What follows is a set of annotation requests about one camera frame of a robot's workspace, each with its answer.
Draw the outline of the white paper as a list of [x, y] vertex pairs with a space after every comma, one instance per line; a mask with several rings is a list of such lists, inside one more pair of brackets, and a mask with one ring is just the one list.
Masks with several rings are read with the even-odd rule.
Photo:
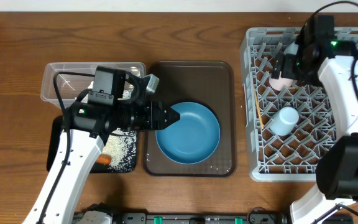
[[93, 88], [93, 83], [94, 82], [91, 82], [87, 88], [92, 89]]

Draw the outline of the light blue cup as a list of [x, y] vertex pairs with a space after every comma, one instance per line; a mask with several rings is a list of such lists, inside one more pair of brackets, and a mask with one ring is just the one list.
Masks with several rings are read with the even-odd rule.
[[272, 117], [273, 122], [269, 129], [276, 135], [286, 136], [291, 133], [299, 120], [299, 114], [292, 107], [284, 107]]

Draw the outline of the dark blue plate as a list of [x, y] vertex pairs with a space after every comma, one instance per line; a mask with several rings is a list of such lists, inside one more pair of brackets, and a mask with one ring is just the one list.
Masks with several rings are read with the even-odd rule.
[[206, 160], [218, 148], [221, 138], [217, 117], [200, 103], [181, 102], [172, 108], [180, 114], [180, 120], [155, 132], [161, 152], [179, 164]]

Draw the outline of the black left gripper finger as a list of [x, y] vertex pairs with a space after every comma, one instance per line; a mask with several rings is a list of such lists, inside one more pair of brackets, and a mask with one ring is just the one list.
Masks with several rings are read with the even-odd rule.
[[165, 109], [165, 128], [180, 120], [180, 113], [169, 107]]
[[135, 102], [139, 105], [143, 105], [147, 97], [155, 93], [158, 83], [159, 78], [152, 73], [144, 77], [137, 77]]

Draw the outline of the white rice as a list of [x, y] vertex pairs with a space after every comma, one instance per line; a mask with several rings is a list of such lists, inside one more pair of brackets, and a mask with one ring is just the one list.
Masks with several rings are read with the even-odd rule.
[[132, 172], [137, 160], [137, 132], [121, 129], [113, 131], [102, 153], [111, 156], [112, 160], [107, 165], [109, 172]]

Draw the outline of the orange carrot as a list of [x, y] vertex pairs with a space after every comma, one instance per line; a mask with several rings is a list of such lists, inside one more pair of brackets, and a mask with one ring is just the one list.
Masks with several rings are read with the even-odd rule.
[[112, 161], [112, 157], [109, 155], [105, 155], [105, 154], [101, 154], [97, 160], [96, 163], [97, 164], [102, 164], [102, 165], [110, 165]]

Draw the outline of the wooden chopstick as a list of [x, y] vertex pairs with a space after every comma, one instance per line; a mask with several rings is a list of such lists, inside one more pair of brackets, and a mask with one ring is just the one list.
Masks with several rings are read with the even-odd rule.
[[257, 112], [259, 123], [260, 123], [260, 129], [263, 130], [264, 129], [264, 122], [262, 120], [262, 114], [261, 114], [261, 111], [260, 111], [260, 106], [259, 106], [259, 101], [258, 101], [256, 89], [254, 89], [254, 100], [255, 100], [256, 112]]

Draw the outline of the light blue rice bowl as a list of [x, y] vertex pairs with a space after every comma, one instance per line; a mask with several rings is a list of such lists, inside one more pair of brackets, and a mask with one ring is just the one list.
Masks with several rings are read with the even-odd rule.
[[299, 45], [293, 42], [286, 47], [283, 54], [284, 55], [286, 55], [286, 54], [296, 55], [298, 52], [298, 48], [299, 48]]

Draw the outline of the pink cup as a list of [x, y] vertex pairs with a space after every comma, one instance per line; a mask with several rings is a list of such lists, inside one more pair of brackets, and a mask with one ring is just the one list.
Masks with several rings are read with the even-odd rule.
[[269, 78], [270, 86], [277, 91], [282, 91], [285, 87], [290, 88], [294, 80], [289, 78], [283, 78], [282, 74], [278, 75], [278, 78], [274, 78], [273, 75]]

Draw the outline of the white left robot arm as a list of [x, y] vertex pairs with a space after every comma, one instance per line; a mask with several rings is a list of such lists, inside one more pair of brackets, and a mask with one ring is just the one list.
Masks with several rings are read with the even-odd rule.
[[116, 129], [162, 130], [180, 119], [159, 101], [146, 101], [159, 79], [113, 70], [93, 75], [91, 89], [83, 90], [65, 108], [59, 88], [55, 93], [62, 110], [63, 131], [57, 154], [40, 194], [25, 223], [70, 223], [91, 168]]

